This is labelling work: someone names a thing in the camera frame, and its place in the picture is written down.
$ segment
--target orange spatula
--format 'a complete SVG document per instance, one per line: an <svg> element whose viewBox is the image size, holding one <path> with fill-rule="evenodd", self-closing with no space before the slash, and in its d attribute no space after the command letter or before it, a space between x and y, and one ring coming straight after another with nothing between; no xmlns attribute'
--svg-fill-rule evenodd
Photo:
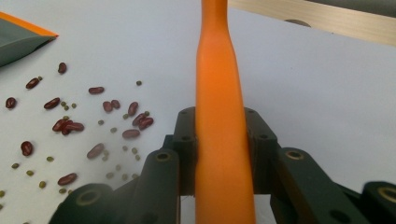
<svg viewBox="0 0 396 224"><path fill-rule="evenodd" d="M227 0L202 0L196 78L196 223L255 223L247 128Z"/></svg>

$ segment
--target red kidney bean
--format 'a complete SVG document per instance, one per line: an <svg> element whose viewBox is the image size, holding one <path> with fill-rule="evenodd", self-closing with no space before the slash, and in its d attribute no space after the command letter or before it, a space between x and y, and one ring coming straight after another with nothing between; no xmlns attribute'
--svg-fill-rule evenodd
<svg viewBox="0 0 396 224"><path fill-rule="evenodd" d="M98 145L94 146L88 153L87 153L87 158L88 159L93 159L97 156L99 156L103 150L105 150L105 145L103 143L99 143Z"/></svg>
<svg viewBox="0 0 396 224"><path fill-rule="evenodd" d="M123 138L134 138L140 135L139 130L137 129L130 129L122 133Z"/></svg>
<svg viewBox="0 0 396 224"><path fill-rule="evenodd" d="M75 180L77 179L77 177L78 177L78 176L77 176L76 173L72 173L72 174L63 176L63 177L61 177L61 178L58 180L58 185L59 185L59 186L64 186L64 185L71 184L71 183L75 182Z"/></svg>
<svg viewBox="0 0 396 224"><path fill-rule="evenodd" d="M142 119L144 119L146 117L145 113L141 113L138 116L136 116L136 118L134 118L134 120L132 121L132 125L133 126L137 126L140 124L140 122L142 121Z"/></svg>
<svg viewBox="0 0 396 224"><path fill-rule="evenodd" d="M130 105L129 105L129 108L128 108L128 115L129 116L133 116L134 114L136 114L136 111L137 111L137 107L139 106L139 104L137 103L137 102L132 102Z"/></svg>
<svg viewBox="0 0 396 224"><path fill-rule="evenodd" d="M38 78L34 77L32 80L30 80L27 84L26 84L26 89L30 90L32 88L34 88L38 82L40 82L40 80L38 80Z"/></svg>
<svg viewBox="0 0 396 224"><path fill-rule="evenodd" d="M44 108L52 109L55 106L57 106L60 102L61 102L61 99L59 97L53 98L52 100L50 100L49 102L44 104Z"/></svg>
<svg viewBox="0 0 396 224"><path fill-rule="evenodd" d="M58 72L60 74L64 74L67 70L67 66L65 63L59 63Z"/></svg>
<svg viewBox="0 0 396 224"><path fill-rule="evenodd" d="M30 156L33 153L33 145L29 141L22 142L21 144L21 150L22 150L22 155L23 156Z"/></svg>
<svg viewBox="0 0 396 224"><path fill-rule="evenodd" d="M105 91L105 88L103 88L103 87L92 87L92 88L89 88L88 89L88 92L90 93L90 94L92 94L92 95L94 95L94 94L100 94L100 93L102 93L102 92L104 92Z"/></svg>
<svg viewBox="0 0 396 224"><path fill-rule="evenodd" d="M104 101L103 102L103 109L109 113L113 110L113 106L111 105L111 103L109 101Z"/></svg>
<svg viewBox="0 0 396 224"><path fill-rule="evenodd" d="M64 126L66 125L66 122L67 122L66 119L59 119L53 125L52 130L55 131L55 132L60 132L64 128Z"/></svg>
<svg viewBox="0 0 396 224"><path fill-rule="evenodd" d="M111 101L111 105L116 108L116 109L120 109L120 102L118 100L112 100Z"/></svg>
<svg viewBox="0 0 396 224"><path fill-rule="evenodd" d="M153 118L144 118L144 119L140 120L139 130L142 131L142 130L147 129L149 126L151 126L152 123L154 123Z"/></svg>
<svg viewBox="0 0 396 224"><path fill-rule="evenodd" d="M14 97L9 97L6 100L6 108L8 109L14 108L16 104L17 104L17 100Z"/></svg>
<svg viewBox="0 0 396 224"><path fill-rule="evenodd" d="M76 132L84 131L84 125L82 123L77 123L77 122L68 123L64 128L67 131L76 131Z"/></svg>

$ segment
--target orange silicone spatula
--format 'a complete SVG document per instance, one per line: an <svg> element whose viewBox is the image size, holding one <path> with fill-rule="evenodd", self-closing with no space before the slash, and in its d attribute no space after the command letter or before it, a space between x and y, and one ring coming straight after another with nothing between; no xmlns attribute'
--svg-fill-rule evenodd
<svg viewBox="0 0 396 224"><path fill-rule="evenodd" d="M196 78L196 223L255 223L247 127L227 0L202 0Z"/></svg>

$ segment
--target small seed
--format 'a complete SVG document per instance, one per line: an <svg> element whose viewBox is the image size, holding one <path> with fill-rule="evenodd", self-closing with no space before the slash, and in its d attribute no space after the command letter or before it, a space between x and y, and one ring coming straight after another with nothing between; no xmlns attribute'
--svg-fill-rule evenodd
<svg viewBox="0 0 396 224"><path fill-rule="evenodd" d="M20 167L19 163L14 163L14 164L11 165L12 169L17 169L18 167Z"/></svg>
<svg viewBox="0 0 396 224"><path fill-rule="evenodd" d="M125 132L122 133L122 137L125 139L135 138L139 135L140 135L140 132L137 129L126 130Z"/></svg>
<svg viewBox="0 0 396 224"><path fill-rule="evenodd" d="M28 170L28 171L26 171L26 174L29 175L29 176L32 176L32 175L35 174L35 172L33 172L33 171L31 171L31 170Z"/></svg>
<svg viewBox="0 0 396 224"><path fill-rule="evenodd" d="M59 189L59 193L60 194L64 194L64 193L66 193L67 192L67 189Z"/></svg>
<svg viewBox="0 0 396 224"><path fill-rule="evenodd" d="M43 189L44 187L47 186L47 183L45 181L40 181L40 183L38 184L38 186Z"/></svg>
<svg viewBox="0 0 396 224"><path fill-rule="evenodd" d="M77 177L78 177L78 176L77 176L76 173L72 173L72 174L69 174L69 175L65 175L65 176L61 177L61 178L58 180L58 185L59 185L59 186L64 186L64 185L71 184L71 183L75 182L75 180L77 179Z"/></svg>
<svg viewBox="0 0 396 224"><path fill-rule="evenodd" d="M138 107L139 107L139 103L138 102L132 102L129 105L129 108L128 108L128 115L129 116L133 116L134 114L136 114L136 111L137 111Z"/></svg>
<svg viewBox="0 0 396 224"><path fill-rule="evenodd" d="M58 73L59 74L64 74L67 70L67 65L66 63L59 63L59 67L58 67Z"/></svg>
<svg viewBox="0 0 396 224"><path fill-rule="evenodd" d="M22 150L22 155L27 157L32 155L34 148L32 143L30 143L29 141L24 141L21 144L21 150Z"/></svg>
<svg viewBox="0 0 396 224"><path fill-rule="evenodd" d="M112 172L106 174L107 179L111 179L113 177L114 177L114 174Z"/></svg>
<svg viewBox="0 0 396 224"><path fill-rule="evenodd" d="M110 113L113 110L113 106L109 101L104 101L103 102L103 109L107 112Z"/></svg>
<svg viewBox="0 0 396 224"><path fill-rule="evenodd" d="M100 93L102 93L102 92L104 92L105 91L105 88L103 88L103 87L92 87L92 88L89 88L88 89L88 92L90 93L90 94L92 94L92 95L94 95L94 94L100 94Z"/></svg>
<svg viewBox="0 0 396 224"><path fill-rule="evenodd" d="M87 158L88 159L93 159L99 156L103 150L105 150L105 145L103 143L99 143L96 146L94 146L88 153L87 153Z"/></svg>
<svg viewBox="0 0 396 224"><path fill-rule="evenodd" d="M39 82L40 82L40 80L38 80L38 78L34 77L32 80L30 80L26 84L26 89L30 90L30 89L34 88Z"/></svg>
<svg viewBox="0 0 396 224"><path fill-rule="evenodd" d="M120 109L120 101L118 100L112 100L111 105L116 109Z"/></svg>
<svg viewBox="0 0 396 224"><path fill-rule="evenodd" d="M136 155L137 154L137 148L133 147L132 148L132 153L134 153L134 155Z"/></svg>
<svg viewBox="0 0 396 224"><path fill-rule="evenodd" d="M9 97L6 100L6 108L8 109L14 108L16 104L17 104L17 100L14 97Z"/></svg>

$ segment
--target white surface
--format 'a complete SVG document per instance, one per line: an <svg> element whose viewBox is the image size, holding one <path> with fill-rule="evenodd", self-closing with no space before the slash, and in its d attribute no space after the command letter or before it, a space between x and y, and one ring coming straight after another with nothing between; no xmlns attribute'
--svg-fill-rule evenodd
<svg viewBox="0 0 396 224"><path fill-rule="evenodd" d="M150 151L175 127L177 112L194 105L195 52L200 32L200 1L22 1L3 0L0 10L45 27L60 36L37 52L0 68L0 223L46 223L65 195L56 182L76 172L76 189L106 182L105 173L122 164L120 174L140 173ZM312 30L230 9L230 31L240 69L245 105L257 110L282 147L310 153L326 173L361 191L372 180L396 183L396 48ZM68 71L58 75L59 62ZM28 91L33 77L44 80ZM141 79L143 85L136 87ZM87 89L105 86L104 94ZM76 109L46 111L59 96ZM121 109L107 114L104 100L119 99ZM149 110L155 124L138 139L124 141L131 119L122 115L132 101ZM51 130L63 115L85 124L67 137ZM104 119L106 124L97 125ZM112 127L119 131L109 132ZM21 154L30 140L35 153ZM106 143L110 159L88 161L96 143ZM141 161L124 153L138 147ZM52 163L47 156L55 157ZM11 164L20 162L18 170ZM35 170L29 177L25 172ZM45 189L38 183L47 180ZM274 223L267 196L258 196L258 223ZM182 223L193 223L193 198L182 202Z"/></svg>

